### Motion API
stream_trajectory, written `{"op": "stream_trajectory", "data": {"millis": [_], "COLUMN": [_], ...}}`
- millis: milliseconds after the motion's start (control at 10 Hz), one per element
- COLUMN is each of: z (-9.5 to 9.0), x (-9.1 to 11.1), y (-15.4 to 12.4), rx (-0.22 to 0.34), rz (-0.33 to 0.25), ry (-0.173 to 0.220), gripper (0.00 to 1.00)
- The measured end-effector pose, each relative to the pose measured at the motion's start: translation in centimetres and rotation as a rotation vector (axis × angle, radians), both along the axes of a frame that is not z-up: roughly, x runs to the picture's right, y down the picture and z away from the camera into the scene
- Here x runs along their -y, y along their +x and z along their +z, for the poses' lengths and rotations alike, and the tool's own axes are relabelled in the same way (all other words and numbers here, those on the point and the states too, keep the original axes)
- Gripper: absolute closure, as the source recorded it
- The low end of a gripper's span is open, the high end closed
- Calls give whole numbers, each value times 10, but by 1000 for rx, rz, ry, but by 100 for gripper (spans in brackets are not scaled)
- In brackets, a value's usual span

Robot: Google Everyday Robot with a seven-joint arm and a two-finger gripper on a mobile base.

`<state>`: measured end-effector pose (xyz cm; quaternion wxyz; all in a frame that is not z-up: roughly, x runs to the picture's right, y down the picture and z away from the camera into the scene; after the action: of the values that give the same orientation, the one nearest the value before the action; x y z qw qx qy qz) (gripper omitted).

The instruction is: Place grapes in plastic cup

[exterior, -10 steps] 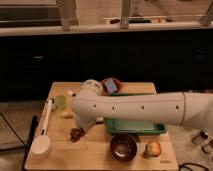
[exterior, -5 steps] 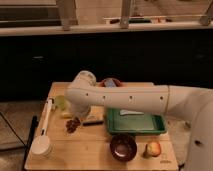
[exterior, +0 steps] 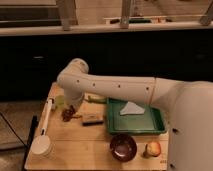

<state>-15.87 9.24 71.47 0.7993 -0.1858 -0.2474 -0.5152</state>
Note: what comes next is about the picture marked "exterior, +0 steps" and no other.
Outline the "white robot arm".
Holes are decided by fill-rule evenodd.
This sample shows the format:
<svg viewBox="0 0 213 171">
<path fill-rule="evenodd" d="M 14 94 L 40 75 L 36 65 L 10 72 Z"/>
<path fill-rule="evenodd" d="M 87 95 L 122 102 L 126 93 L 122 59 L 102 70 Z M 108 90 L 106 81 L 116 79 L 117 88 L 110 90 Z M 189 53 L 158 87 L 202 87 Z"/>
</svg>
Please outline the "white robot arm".
<svg viewBox="0 0 213 171">
<path fill-rule="evenodd" d="M 75 58 L 57 83 L 79 107 L 85 93 L 147 104 L 170 115 L 167 171 L 213 171 L 213 82 L 97 76 Z"/>
</svg>

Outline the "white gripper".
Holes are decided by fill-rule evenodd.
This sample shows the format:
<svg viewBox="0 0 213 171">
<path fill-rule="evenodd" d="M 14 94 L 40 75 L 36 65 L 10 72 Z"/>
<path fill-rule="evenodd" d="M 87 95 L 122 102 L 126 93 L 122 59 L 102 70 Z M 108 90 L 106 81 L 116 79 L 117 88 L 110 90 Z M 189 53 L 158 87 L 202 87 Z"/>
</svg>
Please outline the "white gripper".
<svg viewBox="0 0 213 171">
<path fill-rule="evenodd" d="M 68 107 L 72 106 L 75 110 L 78 110 L 84 100 L 84 94 L 65 92 L 64 98 Z"/>
</svg>

